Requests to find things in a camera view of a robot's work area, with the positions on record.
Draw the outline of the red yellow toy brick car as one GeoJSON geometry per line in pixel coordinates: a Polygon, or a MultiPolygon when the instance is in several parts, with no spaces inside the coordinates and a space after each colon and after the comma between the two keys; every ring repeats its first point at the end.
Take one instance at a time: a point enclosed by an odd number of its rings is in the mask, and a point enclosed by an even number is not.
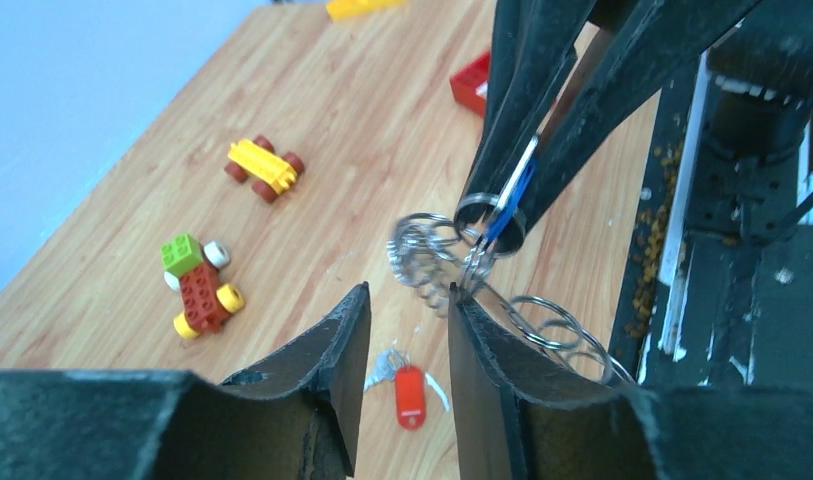
{"type": "Polygon", "coordinates": [[[220,278],[231,262],[229,249],[220,241],[205,244],[185,233],[160,247],[167,286],[180,295],[182,312],[173,320],[177,334],[192,340],[215,334],[246,306],[240,290],[220,278]]]}

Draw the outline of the red window brick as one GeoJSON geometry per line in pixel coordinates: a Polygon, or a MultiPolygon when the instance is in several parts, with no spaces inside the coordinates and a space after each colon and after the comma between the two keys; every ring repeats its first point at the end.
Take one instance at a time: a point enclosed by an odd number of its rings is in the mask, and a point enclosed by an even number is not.
{"type": "Polygon", "coordinates": [[[483,118],[486,111],[491,53],[483,52],[449,78],[456,103],[483,118]]]}

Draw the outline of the yellow brown toy brick car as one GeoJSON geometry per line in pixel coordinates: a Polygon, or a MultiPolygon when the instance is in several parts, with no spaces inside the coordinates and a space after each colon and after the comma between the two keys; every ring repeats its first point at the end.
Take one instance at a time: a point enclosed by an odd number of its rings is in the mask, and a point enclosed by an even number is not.
{"type": "Polygon", "coordinates": [[[274,145],[262,135],[232,143],[227,158],[224,171],[239,184],[251,179],[252,191],[266,203],[290,190],[305,171],[296,153],[277,155],[274,145]]]}

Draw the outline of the red key tag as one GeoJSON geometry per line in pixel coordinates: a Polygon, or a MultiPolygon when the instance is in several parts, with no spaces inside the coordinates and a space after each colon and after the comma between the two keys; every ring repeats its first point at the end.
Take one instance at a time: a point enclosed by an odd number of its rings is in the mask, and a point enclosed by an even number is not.
{"type": "Polygon", "coordinates": [[[407,431],[419,430],[426,421],[427,387],[438,396],[446,413],[452,410],[452,403],[440,383],[397,349],[384,350],[377,355],[371,373],[364,380],[363,392],[383,383],[394,385],[396,420],[407,431]]]}

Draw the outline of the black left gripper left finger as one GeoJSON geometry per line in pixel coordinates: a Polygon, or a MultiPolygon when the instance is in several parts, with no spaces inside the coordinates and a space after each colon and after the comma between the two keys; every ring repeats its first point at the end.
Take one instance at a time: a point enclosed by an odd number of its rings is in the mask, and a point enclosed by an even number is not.
{"type": "Polygon", "coordinates": [[[184,370],[0,370],[0,479],[354,474],[367,283],[221,383],[184,370]]]}

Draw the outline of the blue key tag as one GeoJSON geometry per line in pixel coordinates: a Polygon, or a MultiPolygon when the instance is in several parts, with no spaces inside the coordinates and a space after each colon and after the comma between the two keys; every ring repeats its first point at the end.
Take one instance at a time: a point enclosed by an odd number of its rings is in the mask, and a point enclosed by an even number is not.
{"type": "Polygon", "coordinates": [[[535,172],[532,157],[538,144],[538,136],[532,136],[510,178],[501,189],[499,197],[493,203],[494,211],[490,216],[484,239],[498,255],[516,252],[525,238],[526,218],[520,211],[519,204],[535,172]]]}

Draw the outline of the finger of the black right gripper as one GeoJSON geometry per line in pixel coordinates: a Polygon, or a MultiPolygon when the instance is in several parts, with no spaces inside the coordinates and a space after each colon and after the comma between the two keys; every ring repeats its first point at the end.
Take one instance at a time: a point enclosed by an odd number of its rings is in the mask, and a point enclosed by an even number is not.
{"type": "Polygon", "coordinates": [[[462,194],[497,194],[547,115],[577,55],[593,1],[496,4],[482,138],[462,194]]]}
{"type": "Polygon", "coordinates": [[[606,137],[749,13],[755,1],[639,1],[577,93],[519,203],[532,228],[606,137]]]}

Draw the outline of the yellow triangular brick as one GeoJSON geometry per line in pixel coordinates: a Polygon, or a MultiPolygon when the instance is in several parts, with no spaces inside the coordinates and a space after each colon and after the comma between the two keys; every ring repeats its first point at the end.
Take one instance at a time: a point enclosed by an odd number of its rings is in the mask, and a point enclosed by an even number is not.
{"type": "Polygon", "coordinates": [[[334,22],[355,18],[406,3],[406,0],[332,0],[326,11],[334,22]]]}

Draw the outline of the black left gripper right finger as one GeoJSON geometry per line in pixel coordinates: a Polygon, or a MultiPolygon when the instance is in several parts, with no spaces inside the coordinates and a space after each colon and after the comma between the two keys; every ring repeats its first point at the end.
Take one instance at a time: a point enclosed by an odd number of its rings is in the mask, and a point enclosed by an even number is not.
{"type": "Polygon", "coordinates": [[[611,388],[450,293],[464,479],[813,479],[813,389],[611,388]]]}

